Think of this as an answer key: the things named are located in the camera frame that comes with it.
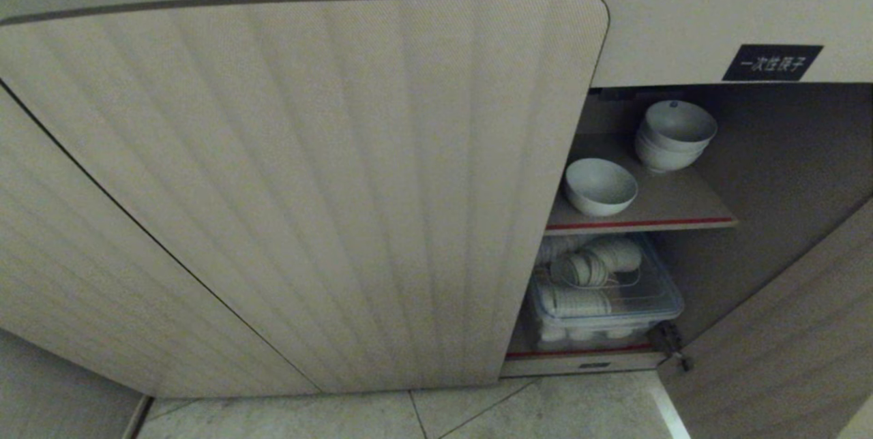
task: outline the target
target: label sign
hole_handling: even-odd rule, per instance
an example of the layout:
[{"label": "label sign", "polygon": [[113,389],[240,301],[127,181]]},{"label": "label sign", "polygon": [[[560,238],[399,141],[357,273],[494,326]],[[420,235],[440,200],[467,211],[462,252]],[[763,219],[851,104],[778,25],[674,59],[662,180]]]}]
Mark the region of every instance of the label sign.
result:
[{"label": "label sign", "polygon": [[722,81],[799,81],[821,45],[748,45],[739,48]]}]

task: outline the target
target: tiled floor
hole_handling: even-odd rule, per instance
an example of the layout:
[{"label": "tiled floor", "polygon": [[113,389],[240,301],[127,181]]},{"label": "tiled floor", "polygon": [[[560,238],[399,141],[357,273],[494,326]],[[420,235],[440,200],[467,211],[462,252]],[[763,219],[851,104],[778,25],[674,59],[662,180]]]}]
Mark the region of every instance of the tiled floor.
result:
[{"label": "tiled floor", "polygon": [[157,399],[139,439],[687,439],[655,372],[493,387],[249,399]]}]

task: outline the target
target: door hinge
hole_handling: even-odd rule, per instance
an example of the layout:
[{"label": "door hinge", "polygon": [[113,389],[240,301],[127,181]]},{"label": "door hinge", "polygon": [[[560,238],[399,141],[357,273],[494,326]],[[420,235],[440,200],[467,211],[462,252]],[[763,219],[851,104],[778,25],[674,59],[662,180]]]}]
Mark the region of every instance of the door hinge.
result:
[{"label": "door hinge", "polygon": [[692,358],[682,353],[682,334],[672,322],[661,321],[649,330],[648,336],[655,350],[663,352],[667,359],[673,357],[678,359],[683,371],[687,373],[694,369]]}]

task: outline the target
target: beige cabinet door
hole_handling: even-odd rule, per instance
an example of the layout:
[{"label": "beige cabinet door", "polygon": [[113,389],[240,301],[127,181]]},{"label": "beige cabinet door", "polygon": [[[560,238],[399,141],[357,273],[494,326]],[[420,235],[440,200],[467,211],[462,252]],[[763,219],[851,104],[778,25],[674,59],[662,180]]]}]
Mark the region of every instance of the beige cabinet door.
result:
[{"label": "beige cabinet door", "polygon": [[873,392],[873,202],[661,377],[695,439],[836,437]]},{"label": "beige cabinet door", "polygon": [[0,327],[147,395],[317,389],[0,90]]},{"label": "beige cabinet door", "polygon": [[601,0],[321,0],[0,29],[35,116],[327,391],[496,380]]}]

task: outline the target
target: clear plastic storage box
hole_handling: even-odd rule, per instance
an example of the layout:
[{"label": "clear plastic storage box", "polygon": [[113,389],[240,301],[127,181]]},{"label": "clear plastic storage box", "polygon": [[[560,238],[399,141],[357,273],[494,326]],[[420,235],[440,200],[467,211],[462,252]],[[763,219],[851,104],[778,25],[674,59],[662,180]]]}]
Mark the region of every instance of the clear plastic storage box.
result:
[{"label": "clear plastic storage box", "polygon": [[[556,290],[547,277],[534,274],[525,306],[533,321],[528,328],[533,330],[537,349],[549,352],[633,346],[641,343],[643,334],[658,322],[682,314],[682,296],[649,238],[644,234],[628,234],[627,238],[641,247],[642,264],[638,271],[614,274],[607,286]],[[562,316],[556,301],[559,292],[591,308],[589,314]]]}]

